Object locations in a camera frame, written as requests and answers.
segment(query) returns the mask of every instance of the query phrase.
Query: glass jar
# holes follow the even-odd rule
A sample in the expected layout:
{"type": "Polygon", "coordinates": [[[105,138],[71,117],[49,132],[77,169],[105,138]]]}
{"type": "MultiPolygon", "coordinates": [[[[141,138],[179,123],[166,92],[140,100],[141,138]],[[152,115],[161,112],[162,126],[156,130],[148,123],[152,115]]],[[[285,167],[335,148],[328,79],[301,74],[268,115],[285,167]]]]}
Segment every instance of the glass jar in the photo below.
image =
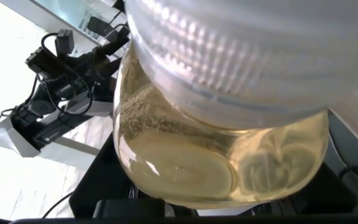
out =
{"type": "Polygon", "coordinates": [[[142,191],[188,208],[223,208],[302,189],[323,162],[328,117],[240,131],[200,123],[164,98],[131,43],[117,78],[113,133],[120,162],[142,191]]]}

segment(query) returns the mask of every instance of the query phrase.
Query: electrical wire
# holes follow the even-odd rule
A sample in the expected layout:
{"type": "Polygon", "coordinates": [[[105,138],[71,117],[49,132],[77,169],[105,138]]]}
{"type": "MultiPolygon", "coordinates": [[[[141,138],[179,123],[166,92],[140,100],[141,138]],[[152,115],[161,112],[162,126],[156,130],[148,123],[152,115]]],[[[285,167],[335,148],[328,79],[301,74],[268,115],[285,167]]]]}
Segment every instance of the electrical wire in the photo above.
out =
{"type": "Polygon", "coordinates": [[[345,174],[347,174],[348,172],[353,172],[353,174],[355,175],[355,177],[358,179],[358,175],[356,174],[355,171],[358,170],[358,165],[355,165],[355,166],[352,166],[352,165],[349,165],[346,160],[344,159],[343,155],[341,154],[341,152],[338,150],[337,148],[337,144],[331,134],[331,130],[329,129],[328,131],[329,133],[329,140],[331,141],[331,144],[334,148],[334,151],[335,153],[337,154],[339,160],[342,162],[342,164],[345,166],[345,168],[343,168],[341,171],[339,171],[338,173],[338,178],[340,180],[342,180],[342,178],[344,177],[345,174]]]}
{"type": "MultiPolygon", "coordinates": [[[[30,93],[29,97],[25,100],[24,104],[27,104],[28,102],[30,102],[31,98],[34,96],[35,87],[37,86],[37,80],[38,80],[38,78],[35,77],[35,78],[34,78],[33,85],[32,85],[32,88],[31,88],[31,93],[30,93]]],[[[6,112],[12,112],[12,111],[14,111],[16,108],[20,108],[21,106],[22,106],[22,104],[19,105],[18,107],[15,107],[15,108],[9,108],[9,109],[3,110],[3,111],[1,111],[1,116],[9,116],[8,114],[5,114],[5,113],[6,113],[6,112]]]]}
{"type": "MultiPolygon", "coordinates": [[[[50,33],[50,34],[47,34],[45,36],[42,37],[41,39],[41,47],[44,51],[46,51],[47,54],[49,54],[51,57],[56,57],[56,55],[54,55],[46,46],[45,46],[45,41],[47,40],[48,37],[52,37],[52,36],[57,36],[58,34],[57,33],[50,33]]],[[[70,73],[73,73],[75,74],[78,79],[81,80],[81,82],[84,84],[85,88],[86,88],[86,91],[88,92],[88,96],[89,96],[89,103],[87,105],[87,107],[80,113],[70,113],[70,112],[67,112],[67,111],[64,111],[61,107],[59,107],[54,101],[53,101],[53,98],[52,98],[52,95],[49,91],[49,88],[48,88],[48,85],[46,82],[44,82],[43,80],[40,79],[39,77],[39,74],[36,74],[36,78],[38,79],[38,81],[45,87],[46,91],[47,91],[47,94],[48,94],[48,97],[52,103],[52,105],[56,108],[56,110],[59,110],[59,112],[65,114],[65,115],[68,115],[68,116],[82,116],[82,115],[85,115],[91,108],[92,106],[92,102],[93,102],[93,97],[92,97],[92,92],[93,92],[93,88],[94,86],[92,86],[92,89],[89,87],[89,85],[85,82],[85,80],[81,77],[80,74],[78,74],[76,71],[74,71],[73,69],[71,69],[69,66],[67,66],[65,63],[63,63],[63,66],[64,66],[64,69],[65,71],[69,71],[70,73]]]]}
{"type": "Polygon", "coordinates": [[[54,205],[52,205],[52,207],[50,207],[50,209],[45,212],[45,214],[42,216],[42,218],[46,218],[49,213],[56,208],[56,206],[58,206],[62,201],[66,200],[68,197],[70,197],[73,194],[73,192],[68,193],[66,196],[62,197],[59,201],[57,201],[54,205]]]}

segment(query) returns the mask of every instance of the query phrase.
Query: plastic lid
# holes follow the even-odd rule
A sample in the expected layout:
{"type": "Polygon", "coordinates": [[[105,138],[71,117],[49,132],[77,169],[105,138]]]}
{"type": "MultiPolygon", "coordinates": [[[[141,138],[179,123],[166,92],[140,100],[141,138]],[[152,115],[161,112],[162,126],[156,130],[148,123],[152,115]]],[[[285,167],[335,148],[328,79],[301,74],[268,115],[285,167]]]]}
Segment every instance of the plastic lid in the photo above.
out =
{"type": "Polygon", "coordinates": [[[188,116],[281,126],[358,88],[358,1],[126,1],[142,67],[188,116]]]}

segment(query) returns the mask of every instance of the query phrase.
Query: black cable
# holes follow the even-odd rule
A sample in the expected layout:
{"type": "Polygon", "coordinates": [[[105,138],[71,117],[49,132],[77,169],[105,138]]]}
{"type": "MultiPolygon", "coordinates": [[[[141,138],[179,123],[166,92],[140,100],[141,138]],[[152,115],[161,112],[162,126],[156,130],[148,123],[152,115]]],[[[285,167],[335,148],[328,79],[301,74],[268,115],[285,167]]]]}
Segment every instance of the black cable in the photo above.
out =
{"type": "Polygon", "coordinates": [[[50,209],[45,212],[45,214],[42,216],[42,218],[46,218],[49,213],[56,208],[56,206],[58,206],[62,201],[66,200],[68,197],[70,197],[73,194],[73,192],[68,193],[66,196],[62,197],[59,201],[57,201],[52,207],[50,207],[50,209]]]}
{"type": "Polygon", "coordinates": [[[333,135],[331,134],[331,130],[328,129],[328,133],[329,133],[329,138],[331,140],[331,144],[333,145],[334,151],[335,153],[338,155],[339,160],[344,164],[345,168],[343,168],[341,171],[339,171],[338,173],[338,178],[340,180],[343,179],[344,175],[347,174],[348,172],[353,172],[353,174],[358,178],[357,175],[357,171],[358,171],[358,165],[350,165],[346,162],[346,160],[344,159],[343,155],[341,154],[341,152],[338,150],[337,148],[337,144],[335,139],[333,138],[333,135]]]}
{"type": "MultiPolygon", "coordinates": [[[[31,93],[30,93],[30,96],[25,100],[24,104],[27,104],[28,102],[30,102],[31,98],[34,96],[34,93],[35,93],[35,87],[37,86],[37,80],[38,78],[35,77],[34,78],[34,82],[33,82],[33,85],[32,85],[32,88],[31,88],[31,93]]],[[[9,108],[9,109],[6,109],[6,110],[3,110],[1,111],[1,116],[9,116],[8,114],[5,114],[6,112],[11,112],[11,111],[14,111],[16,108],[20,108],[22,106],[19,105],[18,107],[15,107],[15,108],[9,108]]]]}
{"type": "MultiPolygon", "coordinates": [[[[49,54],[51,57],[56,57],[56,58],[57,58],[57,56],[54,55],[54,54],[45,46],[45,41],[47,40],[47,38],[48,38],[48,37],[51,37],[51,36],[56,36],[56,35],[58,35],[58,34],[57,34],[57,33],[50,33],[50,34],[47,34],[47,35],[43,36],[42,39],[41,39],[41,47],[42,47],[42,49],[43,49],[44,51],[46,51],[46,53],[49,54]]],[[[85,88],[86,88],[86,90],[87,90],[87,92],[88,92],[88,96],[89,96],[88,106],[85,108],[85,110],[83,110],[83,111],[80,112],[80,113],[69,113],[69,112],[64,111],[63,109],[61,109],[58,105],[56,105],[56,103],[53,101],[53,98],[52,98],[52,96],[51,96],[51,94],[50,94],[50,92],[49,92],[48,85],[46,84],[46,82],[43,82],[43,81],[40,79],[40,77],[39,77],[38,74],[36,74],[36,77],[37,77],[37,79],[39,80],[39,82],[40,82],[40,83],[45,87],[45,89],[47,90],[48,97],[49,97],[49,99],[50,99],[52,105],[56,108],[56,110],[59,110],[61,113],[65,114],[65,115],[68,115],[68,116],[82,116],[82,115],[86,114],[86,113],[90,110],[90,108],[91,108],[91,106],[92,106],[92,102],[93,102],[92,90],[91,90],[91,88],[89,87],[89,85],[85,82],[85,80],[81,77],[80,74],[78,74],[76,71],[74,71],[73,69],[71,69],[71,68],[70,68],[69,66],[67,66],[65,63],[63,63],[63,66],[64,66],[64,68],[65,68],[66,71],[69,71],[69,72],[75,74],[75,75],[81,80],[81,82],[84,84],[84,86],[85,86],[85,88]]]]}

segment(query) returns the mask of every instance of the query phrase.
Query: yellow liquid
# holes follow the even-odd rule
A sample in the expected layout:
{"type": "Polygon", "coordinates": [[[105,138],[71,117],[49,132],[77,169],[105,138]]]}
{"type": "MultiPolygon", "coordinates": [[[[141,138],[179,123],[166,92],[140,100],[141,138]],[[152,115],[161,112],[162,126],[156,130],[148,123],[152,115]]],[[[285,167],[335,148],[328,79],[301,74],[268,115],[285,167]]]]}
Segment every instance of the yellow liquid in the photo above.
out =
{"type": "Polygon", "coordinates": [[[198,123],[165,100],[131,45],[117,81],[114,143],[126,174],[150,196],[196,209],[236,207],[303,188],[323,161],[328,118],[241,131],[198,123]]]}

